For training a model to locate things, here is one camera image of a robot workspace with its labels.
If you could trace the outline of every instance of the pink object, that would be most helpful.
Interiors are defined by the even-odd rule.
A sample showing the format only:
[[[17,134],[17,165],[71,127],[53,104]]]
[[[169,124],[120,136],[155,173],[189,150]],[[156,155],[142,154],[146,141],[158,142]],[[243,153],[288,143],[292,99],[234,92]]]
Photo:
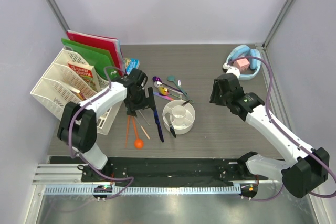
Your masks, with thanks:
[[[250,66],[250,62],[247,59],[241,59],[233,62],[233,66],[238,68],[240,72],[244,72]]]

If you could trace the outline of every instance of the utensil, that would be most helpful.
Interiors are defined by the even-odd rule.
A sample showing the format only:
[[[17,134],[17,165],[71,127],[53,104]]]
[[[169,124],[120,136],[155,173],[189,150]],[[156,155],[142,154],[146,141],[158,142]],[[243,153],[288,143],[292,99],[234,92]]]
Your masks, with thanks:
[[[148,140],[151,139],[151,138],[148,136],[147,132],[145,131],[144,127],[142,127],[142,125],[141,125],[141,123],[139,122],[139,120],[138,120],[136,117],[135,117],[135,119],[136,119],[136,121],[138,122],[138,124],[140,125],[140,128],[142,129],[143,133],[145,133],[145,135],[146,135],[146,137],[148,138]]]
[[[165,85],[165,86],[167,86],[167,87],[169,87],[169,88],[171,88],[171,89],[173,89],[173,90],[176,90],[176,91],[181,92],[180,89],[174,88],[174,87],[172,87],[172,86],[170,86],[170,85],[168,85],[168,84],[166,84],[166,83],[163,83],[159,77],[154,76],[154,77],[153,77],[153,82],[156,82],[156,81],[162,83],[163,85]]]
[[[128,116],[127,120],[127,131],[126,131],[126,140],[125,140],[125,148],[127,148],[127,143],[128,143],[128,132],[130,130],[130,122],[131,122],[131,116]]]
[[[166,113],[166,115],[164,115],[164,117],[167,119],[170,132],[172,133],[172,135],[174,136],[174,138],[176,138],[176,133],[175,133],[174,127],[172,125],[172,121],[170,120],[170,114]]]
[[[142,147],[143,147],[143,141],[139,138],[138,130],[137,130],[137,127],[136,127],[137,125],[135,123],[134,117],[133,117],[133,126],[134,126],[135,137],[136,137],[136,140],[134,141],[134,146],[137,149],[142,149]]]
[[[190,100],[188,100],[188,101],[186,101],[186,102],[182,103],[182,105],[181,105],[181,106],[186,106],[188,103],[190,103]]]
[[[175,100],[171,97],[167,97],[166,95],[161,95],[160,93],[157,93],[157,92],[153,92],[153,94],[155,94],[157,97],[161,97],[161,98],[166,99],[168,101],[174,101]]]
[[[159,86],[158,87],[159,93],[162,95],[169,95],[170,92],[167,88],[165,88],[164,86]]]
[[[154,86],[155,86],[156,88],[163,87],[163,83],[162,83],[162,82],[159,82],[159,81],[154,81]],[[173,92],[176,92],[177,94],[183,94],[182,92],[179,92],[179,91],[177,91],[177,90],[175,90],[175,89],[172,89],[172,88],[167,88],[167,89],[169,89],[169,90],[171,90],[171,91],[173,91]]]
[[[142,115],[142,117],[144,118],[144,120],[146,121],[146,123],[148,124],[148,126],[151,126],[149,124],[149,122],[147,121],[147,119],[145,118],[145,116],[142,114],[141,110],[138,110],[138,112],[140,113],[140,115]]]
[[[164,139],[163,139],[162,129],[161,129],[161,125],[160,125],[159,115],[157,114],[157,109],[156,109],[156,107],[151,107],[151,109],[154,113],[155,123],[158,126],[157,127],[157,132],[159,133],[160,140],[163,143]]]
[[[183,98],[179,97],[178,95],[175,95],[175,94],[170,94],[170,95],[173,96],[173,97],[177,97],[177,98],[179,98],[180,100],[187,101],[186,99],[183,99]]]
[[[185,95],[185,97],[189,99],[188,94],[181,87],[179,87],[178,83],[176,82],[175,76],[168,76],[167,81],[173,82],[180,89],[180,91]]]

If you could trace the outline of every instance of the green folder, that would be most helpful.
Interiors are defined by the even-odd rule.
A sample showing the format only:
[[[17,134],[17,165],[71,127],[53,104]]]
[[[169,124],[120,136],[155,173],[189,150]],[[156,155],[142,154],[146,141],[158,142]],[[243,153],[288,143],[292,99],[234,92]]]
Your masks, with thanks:
[[[115,67],[108,50],[91,47],[68,39],[62,39],[61,41],[63,45],[69,47],[72,51],[79,53],[88,62],[88,64],[94,66],[94,69],[101,78],[107,80],[107,77],[104,73],[104,68],[106,66]],[[119,76],[118,72],[112,68],[108,70],[108,73],[111,80]]]

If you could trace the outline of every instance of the wooden skewer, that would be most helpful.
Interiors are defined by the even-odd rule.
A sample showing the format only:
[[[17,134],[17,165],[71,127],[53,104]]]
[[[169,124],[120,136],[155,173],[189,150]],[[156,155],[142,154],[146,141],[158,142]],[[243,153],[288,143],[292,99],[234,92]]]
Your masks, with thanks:
[[[142,117],[145,119],[145,121],[146,121],[146,123],[148,124],[148,126],[151,126],[151,125],[149,124],[149,122],[147,121],[147,119],[145,118],[145,116],[142,114],[141,110],[138,110],[138,112],[139,112],[140,115],[142,115]]]
[[[143,133],[145,133],[146,137],[147,137],[148,139],[151,139],[151,138],[148,136],[148,134],[147,134],[147,132],[145,131],[145,129],[142,127],[142,125],[141,125],[141,123],[139,122],[139,120],[138,120],[136,117],[134,117],[134,118],[136,119],[136,121],[137,121],[138,124],[140,125],[140,128],[142,129]]]

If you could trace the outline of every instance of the blue headphones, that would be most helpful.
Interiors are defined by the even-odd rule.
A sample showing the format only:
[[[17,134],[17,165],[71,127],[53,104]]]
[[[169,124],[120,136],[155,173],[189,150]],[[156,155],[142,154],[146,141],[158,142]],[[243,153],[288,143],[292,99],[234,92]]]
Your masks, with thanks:
[[[261,59],[261,55],[258,49],[250,49],[246,45],[240,45],[232,50],[231,54],[229,54],[229,56],[226,59],[226,63],[228,63],[230,60],[235,60],[243,56],[253,56]],[[248,59],[248,61],[250,62],[250,69],[255,70],[255,72],[253,74],[241,74],[239,80],[242,81],[251,80],[260,71],[260,65],[261,65],[260,60]]]

